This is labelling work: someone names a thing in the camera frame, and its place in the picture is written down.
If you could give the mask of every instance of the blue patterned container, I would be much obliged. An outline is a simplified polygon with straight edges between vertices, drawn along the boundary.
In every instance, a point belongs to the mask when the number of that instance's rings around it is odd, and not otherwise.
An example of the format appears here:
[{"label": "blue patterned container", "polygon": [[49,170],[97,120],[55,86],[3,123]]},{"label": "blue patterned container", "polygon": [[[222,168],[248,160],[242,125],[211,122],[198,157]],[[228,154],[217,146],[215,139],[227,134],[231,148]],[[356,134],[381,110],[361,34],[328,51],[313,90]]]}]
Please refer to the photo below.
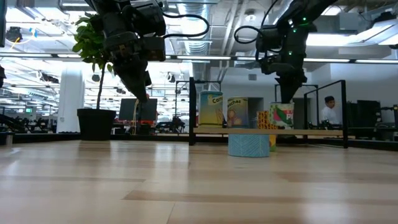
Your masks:
[{"label": "blue patterned container", "polygon": [[228,154],[239,157],[269,157],[269,135],[229,134]]}]

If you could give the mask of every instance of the yellow box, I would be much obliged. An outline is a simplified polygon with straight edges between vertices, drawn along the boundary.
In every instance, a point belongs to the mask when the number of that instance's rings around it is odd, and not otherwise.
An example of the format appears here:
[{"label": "yellow box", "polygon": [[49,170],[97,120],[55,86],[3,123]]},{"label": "yellow box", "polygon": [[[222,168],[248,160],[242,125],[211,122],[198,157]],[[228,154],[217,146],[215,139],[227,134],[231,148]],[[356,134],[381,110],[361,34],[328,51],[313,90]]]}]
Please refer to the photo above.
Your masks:
[{"label": "yellow box", "polygon": [[[278,129],[276,125],[269,122],[268,111],[257,112],[257,128],[258,129]],[[269,147],[271,152],[276,151],[276,135],[269,135]]]}]

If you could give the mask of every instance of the wooden shelf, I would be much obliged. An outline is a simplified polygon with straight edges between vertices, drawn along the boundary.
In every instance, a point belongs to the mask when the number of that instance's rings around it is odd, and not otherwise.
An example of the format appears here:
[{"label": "wooden shelf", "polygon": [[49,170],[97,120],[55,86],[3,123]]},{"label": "wooden shelf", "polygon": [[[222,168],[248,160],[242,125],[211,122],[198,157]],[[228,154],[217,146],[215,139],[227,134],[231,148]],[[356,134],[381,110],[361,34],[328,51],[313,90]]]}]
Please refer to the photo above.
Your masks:
[{"label": "wooden shelf", "polygon": [[284,130],[284,129],[244,129],[244,128],[194,128],[196,134],[288,134],[312,136],[342,136],[341,130]]}]

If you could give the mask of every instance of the white pillar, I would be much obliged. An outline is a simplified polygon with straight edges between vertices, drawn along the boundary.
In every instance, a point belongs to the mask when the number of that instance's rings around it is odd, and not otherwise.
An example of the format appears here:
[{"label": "white pillar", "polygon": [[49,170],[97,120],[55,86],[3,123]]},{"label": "white pillar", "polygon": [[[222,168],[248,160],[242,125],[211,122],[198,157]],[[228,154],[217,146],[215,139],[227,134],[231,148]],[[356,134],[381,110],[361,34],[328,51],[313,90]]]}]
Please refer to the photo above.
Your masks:
[{"label": "white pillar", "polygon": [[84,108],[85,79],[79,65],[69,64],[62,71],[57,133],[80,132],[77,109]]}]

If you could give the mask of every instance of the ceiling duct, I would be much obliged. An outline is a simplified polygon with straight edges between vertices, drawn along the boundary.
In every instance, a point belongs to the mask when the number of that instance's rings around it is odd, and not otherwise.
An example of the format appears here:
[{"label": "ceiling duct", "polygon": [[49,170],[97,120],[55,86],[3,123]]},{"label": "ceiling duct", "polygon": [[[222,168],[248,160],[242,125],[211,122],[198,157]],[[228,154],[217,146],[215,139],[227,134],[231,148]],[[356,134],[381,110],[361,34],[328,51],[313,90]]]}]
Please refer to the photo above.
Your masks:
[{"label": "ceiling duct", "polygon": [[[178,4],[177,6],[180,14],[195,14],[209,20],[210,7],[208,4]],[[183,20],[182,30],[184,33],[197,34],[204,29],[206,29],[206,24],[197,18],[184,18]],[[210,44],[200,41],[200,39],[204,39],[206,36],[189,39],[192,41],[185,41],[184,45],[187,55],[207,55]],[[195,80],[207,80],[206,66],[208,66],[207,63],[203,62],[192,63],[193,78]]]}]

